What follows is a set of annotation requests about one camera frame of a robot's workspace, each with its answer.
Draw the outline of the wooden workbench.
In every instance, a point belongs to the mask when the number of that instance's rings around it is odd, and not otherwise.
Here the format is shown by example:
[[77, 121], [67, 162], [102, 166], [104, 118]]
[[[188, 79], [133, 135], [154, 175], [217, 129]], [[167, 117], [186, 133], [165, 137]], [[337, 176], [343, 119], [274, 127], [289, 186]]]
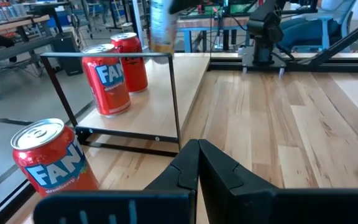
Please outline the wooden workbench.
[[0, 24], [0, 31], [9, 30], [9, 29], [13, 29], [16, 27], [26, 26], [26, 25], [32, 25], [32, 24], [48, 21], [49, 19], [50, 19], [49, 15], [44, 15], [44, 16], [38, 16], [38, 17], [26, 17], [26, 18], [22, 18], [22, 19], [19, 19], [16, 21], [5, 22], [5, 23]]

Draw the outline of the red Fanta strawberry can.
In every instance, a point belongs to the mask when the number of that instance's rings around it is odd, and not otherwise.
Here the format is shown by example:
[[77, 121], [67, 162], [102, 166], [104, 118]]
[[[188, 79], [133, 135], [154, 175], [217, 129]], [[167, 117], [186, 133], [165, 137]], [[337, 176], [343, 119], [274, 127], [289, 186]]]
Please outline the red Fanta strawberry can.
[[124, 71], [118, 57], [92, 57], [92, 54], [116, 53], [113, 44], [98, 44], [81, 51], [81, 59], [91, 92], [99, 114], [114, 116], [121, 114], [131, 105], [124, 79]]
[[13, 135], [11, 146], [13, 160], [42, 197], [99, 189], [75, 132], [58, 118], [22, 128]]

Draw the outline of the grey metal desk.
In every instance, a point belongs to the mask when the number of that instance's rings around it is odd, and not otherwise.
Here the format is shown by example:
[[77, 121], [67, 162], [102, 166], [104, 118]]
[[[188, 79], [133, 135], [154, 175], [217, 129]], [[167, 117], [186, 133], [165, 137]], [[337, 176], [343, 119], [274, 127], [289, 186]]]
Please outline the grey metal desk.
[[23, 44], [15, 45], [13, 47], [0, 50], [0, 61], [9, 59], [10, 57], [17, 56], [24, 53], [30, 54], [30, 59], [19, 62], [17, 66], [30, 65], [32, 63], [40, 62], [40, 55], [34, 53], [35, 49], [50, 45], [55, 40], [54, 36], [47, 36], [40, 39], [34, 39]]

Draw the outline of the red Coca-Cola can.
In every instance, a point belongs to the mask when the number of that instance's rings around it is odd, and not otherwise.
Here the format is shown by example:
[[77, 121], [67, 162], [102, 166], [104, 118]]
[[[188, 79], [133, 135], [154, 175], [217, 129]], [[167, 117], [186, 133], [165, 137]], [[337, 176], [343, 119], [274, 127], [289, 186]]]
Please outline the red Coca-Cola can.
[[[141, 42], [135, 32], [114, 34], [111, 43], [119, 53], [142, 53]], [[129, 93], [144, 91], [148, 87], [144, 58], [122, 57], [121, 64]]]

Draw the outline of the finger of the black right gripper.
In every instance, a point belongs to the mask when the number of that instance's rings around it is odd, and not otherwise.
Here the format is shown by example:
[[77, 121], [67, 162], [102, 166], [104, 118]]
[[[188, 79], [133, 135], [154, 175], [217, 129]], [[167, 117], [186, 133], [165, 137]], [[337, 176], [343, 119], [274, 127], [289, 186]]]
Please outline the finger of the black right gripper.
[[182, 10], [185, 10], [189, 7], [195, 7], [204, 3], [204, 0], [172, 0], [169, 13], [176, 14]]

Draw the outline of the black standing desk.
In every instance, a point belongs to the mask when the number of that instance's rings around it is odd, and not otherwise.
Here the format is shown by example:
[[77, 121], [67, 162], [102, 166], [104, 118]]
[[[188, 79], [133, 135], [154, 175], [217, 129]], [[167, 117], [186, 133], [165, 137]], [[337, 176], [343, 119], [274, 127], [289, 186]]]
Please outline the black standing desk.
[[72, 3], [69, 0], [42, 0], [36, 2], [25, 2], [24, 6], [39, 15], [48, 15], [53, 18], [55, 28], [60, 34], [62, 34], [63, 29], [56, 8], [60, 6], [72, 7]]

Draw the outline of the pale blue chair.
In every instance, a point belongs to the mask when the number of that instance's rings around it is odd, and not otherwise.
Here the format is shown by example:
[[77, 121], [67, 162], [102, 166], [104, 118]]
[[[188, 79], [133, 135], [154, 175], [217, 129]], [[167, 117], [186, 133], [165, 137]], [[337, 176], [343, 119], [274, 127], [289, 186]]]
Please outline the pale blue chair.
[[284, 38], [280, 45], [293, 50], [300, 47], [321, 47], [347, 35], [342, 27], [347, 22], [356, 0], [317, 0], [317, 12], [293, 16], [281, 23]]

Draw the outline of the person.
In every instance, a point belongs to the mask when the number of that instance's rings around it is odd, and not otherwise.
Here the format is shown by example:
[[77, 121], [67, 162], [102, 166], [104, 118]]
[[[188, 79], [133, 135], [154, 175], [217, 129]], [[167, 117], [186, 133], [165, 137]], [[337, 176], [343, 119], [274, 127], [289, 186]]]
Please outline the person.
[[[318, 14], [333, 13], [333, 18], [328, 21], [329, 35], [341, 28], [348, 4], [348, 0], [318, 0]], [[321, 40], [323, 36], [323, 23], [319, 19], [308, 19], [306, 14], [282, 22], [280, 28], [284, 36], [278, 45], [288, 51], [301, 41]]]

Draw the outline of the white Celsius can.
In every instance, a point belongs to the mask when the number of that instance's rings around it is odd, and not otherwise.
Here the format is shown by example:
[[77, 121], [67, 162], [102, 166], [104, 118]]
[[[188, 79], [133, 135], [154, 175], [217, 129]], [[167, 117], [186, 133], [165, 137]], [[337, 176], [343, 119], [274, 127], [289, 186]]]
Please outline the white Celsius can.
[[150, 49], [174, 53], [178, 14], [170, 14], [173, 0], [150, 0]]

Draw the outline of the wooden shelf with black frame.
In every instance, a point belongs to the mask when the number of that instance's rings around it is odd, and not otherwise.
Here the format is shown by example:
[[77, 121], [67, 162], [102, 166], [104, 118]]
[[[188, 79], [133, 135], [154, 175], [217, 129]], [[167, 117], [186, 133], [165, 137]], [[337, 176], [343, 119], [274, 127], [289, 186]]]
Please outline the wooden shelf with black frame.
[[[149, 82], [147, 89], [131, 95], [131, 107], [123, 114], [107, 118], [100, 115], [97, 110], [91, 110], [88, 116], [82, 118], [85, 124], [98, 128], [123, 128], [127, 126], [131, 131], [141, 130], [143, 132], [152, 131], [153, 133], [156, 133], [158, 129], [163, 129], [168, 135], [175, 135], [174, 104], [169, 78], [173, 77], [177, 81], [180, 118], [188, 118], [206, 72], [205, 66], [208, 64], [206, 58], [187, 58], [183, 54], [168, 56], [168, 63], [161, 65], [153, 61], [156, 54], [145, 53], [144, 57], [149, 58], [149, 61], [145, 64]], [[45, 69], [50, 65], [49, 60], [52, 57], [75, 57], [75, 54], [52, 52], [42, 54], [41, 59]], [[86, 137], [85, 142], [81, 142], [79, 133], [77, 131], [75, 133], [80, 144], [89, 147], [103, 147], [167, 157], [175, 157], [181, 149], [181, 137], [180, 143], [175, 144], [92, 134]]]

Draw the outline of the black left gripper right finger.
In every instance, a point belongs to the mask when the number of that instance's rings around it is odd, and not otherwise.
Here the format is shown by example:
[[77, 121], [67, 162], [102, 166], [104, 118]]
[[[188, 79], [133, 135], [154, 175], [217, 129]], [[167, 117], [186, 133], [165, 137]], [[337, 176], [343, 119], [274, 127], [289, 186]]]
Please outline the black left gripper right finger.
[[358, 224], [358, 189], [281, 189], [198, 142], [210, 224]]

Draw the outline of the workbench with blue legs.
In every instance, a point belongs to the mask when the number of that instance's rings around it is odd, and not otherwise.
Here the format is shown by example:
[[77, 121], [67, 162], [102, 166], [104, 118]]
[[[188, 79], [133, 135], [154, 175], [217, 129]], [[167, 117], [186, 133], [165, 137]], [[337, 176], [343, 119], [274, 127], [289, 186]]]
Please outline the workbench with blue legs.
[[246, 32], [244, 45], [250, 46], [250, 35], [247, 31], [247, 23], [249, 17], [210, 17], [210, 18], [198, 18], [198, 19], [179, 19], [177, 20], [177, 31], [184, 33], [184, 47], [186, 53], [192, 53], [196, 50], [196, 47], [200, 44], [198, 40], [192, 41], [191, 32], [200, 31], [203, 50], [206, 50], [207, 46], [207, 31], [210, 31], [209, 36], [212, 37], [214, 31], [223, 33], [223, 50], [227, 51], [227, 31], [229, 30], [244, 30]]

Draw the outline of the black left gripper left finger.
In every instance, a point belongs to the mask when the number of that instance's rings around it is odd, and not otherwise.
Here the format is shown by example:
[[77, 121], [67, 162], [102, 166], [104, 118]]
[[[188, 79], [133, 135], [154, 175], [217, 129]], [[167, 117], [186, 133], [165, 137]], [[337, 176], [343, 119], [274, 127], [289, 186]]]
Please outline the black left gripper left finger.
[[34, 224], [195, 224], [199, 144], [190, 140], [142, 190], [66, 191], [42, 199]]

